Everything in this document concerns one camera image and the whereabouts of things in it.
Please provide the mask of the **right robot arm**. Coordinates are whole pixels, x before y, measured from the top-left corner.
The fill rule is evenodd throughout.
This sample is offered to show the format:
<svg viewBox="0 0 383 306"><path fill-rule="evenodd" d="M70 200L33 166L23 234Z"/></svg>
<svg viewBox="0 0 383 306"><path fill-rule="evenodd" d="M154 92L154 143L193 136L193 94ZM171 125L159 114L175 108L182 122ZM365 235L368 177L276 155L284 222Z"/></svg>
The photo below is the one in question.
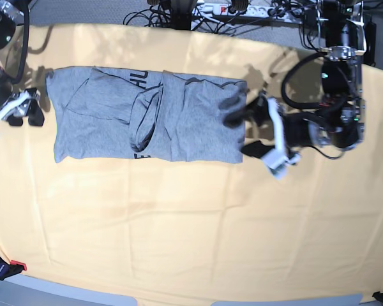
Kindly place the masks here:
<svg viewBox="0 0 383 306"><path fill-rule="evenodd" d="M29 46L30 2L0 1L0 122L41 127L45 122L36 87L21 88Z"/></svg>

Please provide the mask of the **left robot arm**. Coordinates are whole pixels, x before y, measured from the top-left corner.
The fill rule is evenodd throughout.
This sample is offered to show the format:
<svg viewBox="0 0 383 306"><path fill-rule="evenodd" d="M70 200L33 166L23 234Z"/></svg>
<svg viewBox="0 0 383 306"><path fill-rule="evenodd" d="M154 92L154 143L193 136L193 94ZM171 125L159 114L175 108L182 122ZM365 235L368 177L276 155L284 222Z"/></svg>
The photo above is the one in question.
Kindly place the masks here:
<svg viewBox="0 0 383 306"><path fill-rule="evenodd" d="M361 74L366 52L362 1L316 1L299 8L303 14L315 13L310 28L324 43L312 45L314 53L300 60L281 84L283 106L261 92L244 108L228 115L224 124L230 128L252 120L258 127L270 121L274 143L260 140L241 147L245 156L260 159L269 169L277 170L299 161L299 149L319 151L331 145L341 154L363 141L364 123ZM287 94L290 79L309 62L322 59L320 78L323 96L318 102L294 101Z"/></svg>

